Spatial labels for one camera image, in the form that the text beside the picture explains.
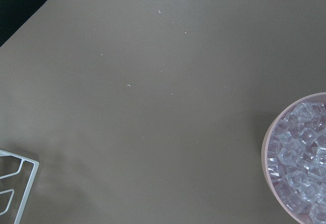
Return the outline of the pink bowl of ice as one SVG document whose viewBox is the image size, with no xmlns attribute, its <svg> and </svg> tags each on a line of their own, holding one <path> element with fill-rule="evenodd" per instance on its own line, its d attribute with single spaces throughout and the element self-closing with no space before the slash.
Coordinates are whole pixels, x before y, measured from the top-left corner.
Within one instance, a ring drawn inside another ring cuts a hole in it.
<svg viewBox="0 0 326 224">
<path fill-rule="evenodd" d="M 285 108 L 268 128 L 261 162 L 266 182 L 298 223 L 325 223 L 325 93 Z"/>
</svg>

